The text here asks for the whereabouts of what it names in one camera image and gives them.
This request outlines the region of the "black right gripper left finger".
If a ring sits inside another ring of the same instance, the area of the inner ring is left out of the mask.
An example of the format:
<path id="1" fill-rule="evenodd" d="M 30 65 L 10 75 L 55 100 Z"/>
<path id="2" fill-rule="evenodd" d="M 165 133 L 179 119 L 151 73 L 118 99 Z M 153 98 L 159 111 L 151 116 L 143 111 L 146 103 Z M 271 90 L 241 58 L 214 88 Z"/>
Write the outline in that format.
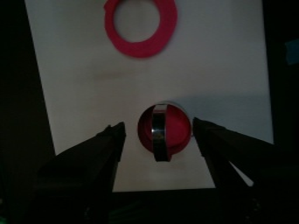
<path id="1" fill-rule="evenodd" d="M 34 224 L 108 224 L 126 125 L 108 126 L 39 170 Z"/>

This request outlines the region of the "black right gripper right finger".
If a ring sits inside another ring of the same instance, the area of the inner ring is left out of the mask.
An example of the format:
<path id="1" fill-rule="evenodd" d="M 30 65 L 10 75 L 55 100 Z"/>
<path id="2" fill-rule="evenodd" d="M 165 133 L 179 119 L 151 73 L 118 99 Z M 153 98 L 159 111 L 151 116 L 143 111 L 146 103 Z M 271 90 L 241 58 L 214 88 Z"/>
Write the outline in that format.
<path id="1" fill-rule="evenodd" d="M 219 190 L 226 224 L 299 224 L 299 160 L 214 122 L 193 134 Z"/>

